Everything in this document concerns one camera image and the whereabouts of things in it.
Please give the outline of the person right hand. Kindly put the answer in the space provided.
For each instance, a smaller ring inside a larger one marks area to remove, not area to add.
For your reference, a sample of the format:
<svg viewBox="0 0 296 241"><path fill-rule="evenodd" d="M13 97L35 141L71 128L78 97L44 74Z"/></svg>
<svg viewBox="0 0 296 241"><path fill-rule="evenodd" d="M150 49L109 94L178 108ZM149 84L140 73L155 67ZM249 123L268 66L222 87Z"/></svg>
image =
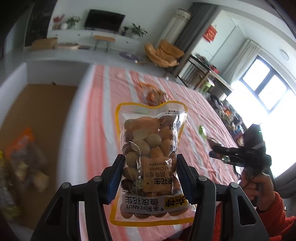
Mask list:
<svg viewBox="0 0 296 241"><path fill-rule="evenodd" d="M249 177L243 170L240 186L250 201L257 199L256 207L260 211L267 211L275 200L274 185L269 175L260 173Z"/></svg>

